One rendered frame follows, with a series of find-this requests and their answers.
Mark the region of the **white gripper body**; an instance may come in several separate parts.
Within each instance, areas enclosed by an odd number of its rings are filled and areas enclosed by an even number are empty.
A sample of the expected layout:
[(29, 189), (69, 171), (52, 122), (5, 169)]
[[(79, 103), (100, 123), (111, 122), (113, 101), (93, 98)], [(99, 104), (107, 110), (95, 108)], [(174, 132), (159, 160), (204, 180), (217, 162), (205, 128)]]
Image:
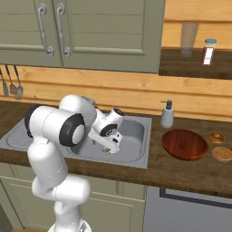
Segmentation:
[(116, 153), (120, 150), (122, 135), (119, 132), (109, 137), (102, 137), (94, 129), (91, 129), (88, 137), (109, 149), (110, 153)]

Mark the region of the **steel sink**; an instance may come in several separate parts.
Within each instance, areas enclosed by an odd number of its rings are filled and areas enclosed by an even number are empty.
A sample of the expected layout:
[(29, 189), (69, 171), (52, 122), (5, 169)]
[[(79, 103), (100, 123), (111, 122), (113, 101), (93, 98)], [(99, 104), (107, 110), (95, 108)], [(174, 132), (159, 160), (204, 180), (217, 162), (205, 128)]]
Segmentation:
[[(119, 152), (107, 155), (102, 151), (102, 145), (87, 137), (83, 144), (65, 148), (58, 146), (65, 158), (89, 160), (116, 164), (134, 168), (146, 169), (150, 148), (150, 130), (152, 118), (126, 116), (119, 128), (122, 135), (121, 149)], [(10, 131), (0, 139), (0, 148), (7, 150), (27, 151), (32, 138), (29, 138), (21, 119)]]

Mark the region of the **green base cupboard door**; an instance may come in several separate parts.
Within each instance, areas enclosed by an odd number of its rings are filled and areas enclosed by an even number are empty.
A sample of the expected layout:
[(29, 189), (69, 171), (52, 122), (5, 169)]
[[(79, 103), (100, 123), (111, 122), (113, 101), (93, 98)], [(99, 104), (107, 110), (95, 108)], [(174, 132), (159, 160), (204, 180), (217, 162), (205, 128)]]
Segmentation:
[(55, 222), (54, 203), (36, 197), (31, 181), (1, 178), (1, 182), (23, 225), (48, 231)]
[(80, 206), (92, 232), (142, 232), (145, 201), (92, 193)]

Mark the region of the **brown wooden bowl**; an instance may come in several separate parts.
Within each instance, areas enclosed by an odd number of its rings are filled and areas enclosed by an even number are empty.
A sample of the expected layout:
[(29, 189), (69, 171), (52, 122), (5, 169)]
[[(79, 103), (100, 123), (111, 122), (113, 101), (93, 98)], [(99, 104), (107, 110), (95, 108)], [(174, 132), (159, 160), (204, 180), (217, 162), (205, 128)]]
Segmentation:
[(164, 150), (178, 160), (199, 160), (208, 153), (207, 141), (191, 130), (169, 130), (163, 134), (161, 142)]

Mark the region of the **green base cupboard panel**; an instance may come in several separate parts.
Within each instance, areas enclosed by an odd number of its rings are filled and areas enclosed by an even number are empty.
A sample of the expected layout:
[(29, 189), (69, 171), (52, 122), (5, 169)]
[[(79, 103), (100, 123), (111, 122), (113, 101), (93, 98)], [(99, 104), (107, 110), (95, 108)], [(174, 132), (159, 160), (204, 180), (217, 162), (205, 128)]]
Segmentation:
[(144, 185), (87, 176), (85, 178), (90, 181), (93, 192), (138, 200), (145, 199), (146, 187)]

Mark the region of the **grey soap dispenser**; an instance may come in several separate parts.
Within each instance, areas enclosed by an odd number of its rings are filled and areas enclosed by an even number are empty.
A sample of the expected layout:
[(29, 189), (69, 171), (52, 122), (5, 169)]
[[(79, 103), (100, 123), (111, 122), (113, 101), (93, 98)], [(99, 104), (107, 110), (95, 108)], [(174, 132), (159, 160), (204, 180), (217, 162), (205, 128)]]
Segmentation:
[(165, 101), (166, 106), (163, 108), (161, 117), (160, 117), (160, 125), (165, 128), (169, 129), (172, 127), (174, 123), (174, 109), (172, 108), (172, 101), (167, 100)]

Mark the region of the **hanging brown spatula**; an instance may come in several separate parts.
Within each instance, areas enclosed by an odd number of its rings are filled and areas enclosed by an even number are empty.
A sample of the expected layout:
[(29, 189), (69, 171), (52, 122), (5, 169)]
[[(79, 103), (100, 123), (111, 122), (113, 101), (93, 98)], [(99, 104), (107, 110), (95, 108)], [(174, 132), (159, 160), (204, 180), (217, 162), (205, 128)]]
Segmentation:
[(9, 69), (8, 69), (7, 65), (5, 65), (5, 69), (6, 69), (8, 78), (10, 80), (10, 86), (9, 86), (10, 93), (13, 94), (13, 95), (16, 95), (17, 94), (17, 89), (16, 89), (16, 86), (12, 82), (11, 75), (10, 75), (10, 72), (9, 72)]

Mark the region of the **grey dishwasher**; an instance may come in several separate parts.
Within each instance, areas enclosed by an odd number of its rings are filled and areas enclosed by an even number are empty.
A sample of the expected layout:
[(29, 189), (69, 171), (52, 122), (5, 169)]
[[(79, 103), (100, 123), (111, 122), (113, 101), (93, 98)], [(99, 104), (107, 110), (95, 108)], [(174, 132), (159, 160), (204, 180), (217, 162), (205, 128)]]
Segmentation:
[(143, 232), (232, 232), (232, 198), (147, 187)]

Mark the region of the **dark wooden shelf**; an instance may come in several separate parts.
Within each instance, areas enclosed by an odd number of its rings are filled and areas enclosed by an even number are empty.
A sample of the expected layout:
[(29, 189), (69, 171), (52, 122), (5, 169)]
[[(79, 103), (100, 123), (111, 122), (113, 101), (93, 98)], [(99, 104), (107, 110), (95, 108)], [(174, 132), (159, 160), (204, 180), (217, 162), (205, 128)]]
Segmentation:
[(210, 65), (202, 64), (203, 50), (194, 50), (183, 57), (179, 49), (162, 49), (159, 75), (232, 80), (232, 51), (216, 50)]

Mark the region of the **clear tall glass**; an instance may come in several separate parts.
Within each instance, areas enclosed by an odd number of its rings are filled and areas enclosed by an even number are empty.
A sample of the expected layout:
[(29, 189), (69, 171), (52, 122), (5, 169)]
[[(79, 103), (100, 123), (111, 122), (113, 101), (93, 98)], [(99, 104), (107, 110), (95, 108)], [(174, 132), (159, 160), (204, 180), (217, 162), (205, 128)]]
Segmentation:
[(198, 33), (198, 23), (183, 23), (181, 28), (180, 54), (188, 58), (192, 55)]

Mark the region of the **blue-lidded spice jar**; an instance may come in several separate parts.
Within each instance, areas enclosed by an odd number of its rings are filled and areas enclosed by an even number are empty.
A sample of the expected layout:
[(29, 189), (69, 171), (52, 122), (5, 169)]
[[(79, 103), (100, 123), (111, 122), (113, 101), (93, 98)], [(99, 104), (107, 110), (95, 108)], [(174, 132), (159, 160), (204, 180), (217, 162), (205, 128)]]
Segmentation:
[(215, 45), (217, 43), (216, 39), (208, 38), (205, 40), (205, 46), (203, 49), (202, 55), (202, 64), (203, 65), (210, 65), (211, 60), (214, 54)]

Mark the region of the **green wall cupboard door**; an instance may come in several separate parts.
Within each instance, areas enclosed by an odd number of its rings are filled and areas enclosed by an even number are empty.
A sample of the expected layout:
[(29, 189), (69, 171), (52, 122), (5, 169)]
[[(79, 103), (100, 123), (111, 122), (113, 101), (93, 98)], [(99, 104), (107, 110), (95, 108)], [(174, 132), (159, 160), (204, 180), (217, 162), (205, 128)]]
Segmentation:
[(53, 0), (64, 3), (63, 29), (71, 56), (63, 66), (84, 70), (157, 73), (165, 0)]
[[(47, 9), (42, 16), (49, 56), (44, 50), (38, 22), (38, 6)], [(53, 0), (0, 0), (0, 64), (62, 67)]]

